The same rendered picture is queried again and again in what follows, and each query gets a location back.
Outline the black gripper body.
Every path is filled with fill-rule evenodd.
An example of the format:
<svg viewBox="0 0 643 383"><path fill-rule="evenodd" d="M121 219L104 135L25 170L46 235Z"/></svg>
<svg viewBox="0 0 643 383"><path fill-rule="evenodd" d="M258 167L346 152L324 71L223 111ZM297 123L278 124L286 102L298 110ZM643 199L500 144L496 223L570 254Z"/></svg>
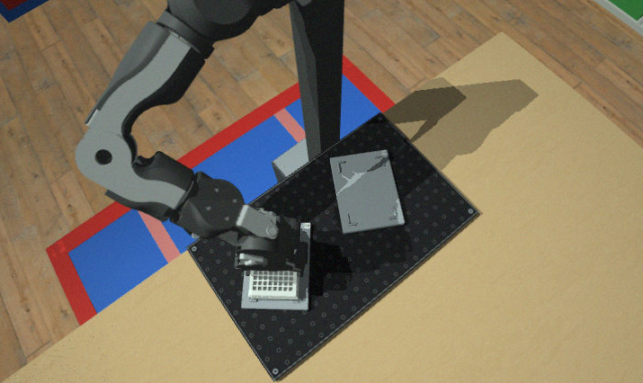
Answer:
<svg viewBox="0 0 643 383"><path fill-rule="evenodd" d="M239 260L240 255L236 254L236 261L240 262L237 264L237 268L249 271L272 272L293 270L293 266L286 264L286 262L294 262L294 250L300 245L300 224L300 221L295 218L280 216L278 256L264 259L263 263L247 266L245 261Z"/></svg>

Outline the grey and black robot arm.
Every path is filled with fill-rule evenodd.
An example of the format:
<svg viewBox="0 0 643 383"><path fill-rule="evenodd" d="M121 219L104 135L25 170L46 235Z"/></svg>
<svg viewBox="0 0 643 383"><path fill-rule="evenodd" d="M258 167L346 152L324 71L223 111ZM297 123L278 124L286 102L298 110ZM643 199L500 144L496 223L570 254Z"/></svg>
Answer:
<svg viewBox="0 0 643 383"><path fill-rule="evenodd" d="M166 9L156 23L147 22L85 119L89 129L75 153L80 172L127 208L161 222L170 218L194 239L229 242L247 266L278 256L280 216L245 204L234 184L202 171L194 174L161 151L150 158L138 156L130 132L144 111L183 97L216 41L241 35L259 15L292 1L167 0Z"/></svg>

